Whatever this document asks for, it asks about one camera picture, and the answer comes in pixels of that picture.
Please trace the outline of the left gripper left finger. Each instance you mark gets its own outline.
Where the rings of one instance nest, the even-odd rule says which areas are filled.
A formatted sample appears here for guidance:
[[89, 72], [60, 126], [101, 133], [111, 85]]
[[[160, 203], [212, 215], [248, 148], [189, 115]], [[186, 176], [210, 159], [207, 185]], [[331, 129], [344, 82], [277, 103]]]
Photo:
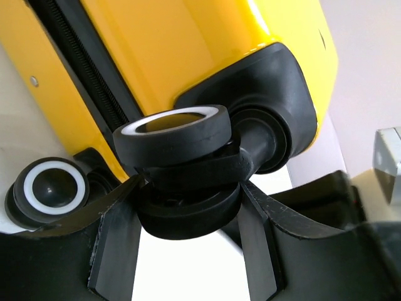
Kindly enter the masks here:
[[30, 232], [1, 235], [2, 300], [130, 300], [141, 225], [134, 176]]

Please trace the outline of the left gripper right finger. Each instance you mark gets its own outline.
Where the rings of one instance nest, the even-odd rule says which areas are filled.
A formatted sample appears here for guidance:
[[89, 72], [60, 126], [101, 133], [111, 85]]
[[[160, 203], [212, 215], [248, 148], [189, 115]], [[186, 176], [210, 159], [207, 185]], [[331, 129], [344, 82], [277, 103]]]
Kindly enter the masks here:
[[251, 300], [399, 300], [400, 210], [373, 171], [352, 182], [367, 212], [339, 230], [242, 184], [239, 232]]

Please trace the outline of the yellow hard-shell suitcase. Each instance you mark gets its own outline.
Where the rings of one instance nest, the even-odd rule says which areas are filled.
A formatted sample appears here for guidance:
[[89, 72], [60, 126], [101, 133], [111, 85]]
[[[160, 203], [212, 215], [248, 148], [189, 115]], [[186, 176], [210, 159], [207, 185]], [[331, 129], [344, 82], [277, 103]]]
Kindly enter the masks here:
[[135, 174], [113, 131], [166, 110], [270, 120], [280, 147], [258, 172], [280, 169], [316, 140], [338, 63], [319, 1], [2, 1], [1, 46], [73, 156], [11, 185], [6, 214], [24, 230]]

